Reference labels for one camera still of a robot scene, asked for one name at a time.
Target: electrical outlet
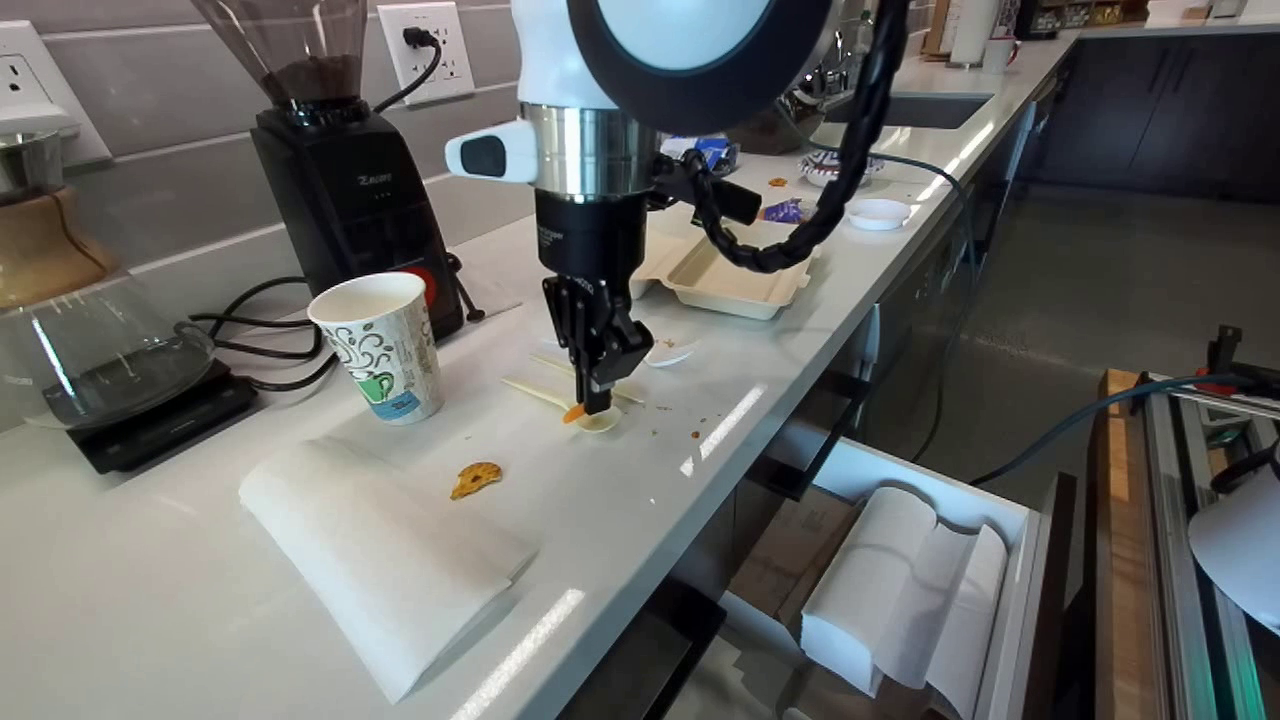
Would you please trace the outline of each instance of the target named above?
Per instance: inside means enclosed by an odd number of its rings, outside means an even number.
[[[69,164],[114,159],[74,85],[27,19],[0,19],[0,127],[42,133],[74,125]]]
[[[433,63],[433,47],[411,47],[403,40],[403,28],[425,28],[440,43],[440,63],[437,63],[433,81],[425,88],[417,88],[411,94],[403,94],[403,105],[433,105],[433,101],[477,92],[458,5],[382,5],[375,19],[384,22],[384,40],[389,40],[401,88],[409,88]]]

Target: paper cup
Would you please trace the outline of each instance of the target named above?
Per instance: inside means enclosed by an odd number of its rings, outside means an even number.
[[[333,283],[307,304],[307,320],[328,336],[372,416],[417,422],[446,404],[420,276],[372,270]]]

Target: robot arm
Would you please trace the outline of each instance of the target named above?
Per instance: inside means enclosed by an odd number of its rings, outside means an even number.
[[[588,410],[606,410],[612,385],[652,349],[647,329],[632,320],[629,276],[645,260],[645,214],[657,197],[691,198],[708,239],[761,270],[804,260],[841,222],[886,107],[874,125],[850,127],[856,133],[844,139],[850,157],[859,159],[837,190],[826,190],[821,220],[766,253],[736,247],[722,228],[722,214],[752,220],[761,198],[725,189],[698,159],[682,167],[657,157],[657,127],[725,133],[784,94],[829,47],[841,7],[837,0],[514,0],[519,121],[447,139],[447,167],[537,189],[541,260],[551,269],[545,295]]]

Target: black coffee grinder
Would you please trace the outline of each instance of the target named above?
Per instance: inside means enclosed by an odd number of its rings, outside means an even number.
[[[367,0],[198,0],[273,94],[254,145],[311,292],[409,269],[437,338],[464,325],[458,260],[401,133],[360,101]]]

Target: gray tile wall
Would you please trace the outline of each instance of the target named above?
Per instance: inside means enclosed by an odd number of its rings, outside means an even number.
[[[0,19],[35,22],[118,150],[114,167],[74,171],[74,190],[79,228],[123,265],[152,265],[281,222],[244,135],[270,101],[190,0],[6,0]],[[446,171],[447,135],[517,117],[519,60],[509,0],[459,0],[459,19],[477,94],[389,111],[425,176]],[[393,88],[395,74],[372,19],[366,94],[382,101]],[[437,180],[433,198],[447,245],[532,212],[525,189],[468,180]]]

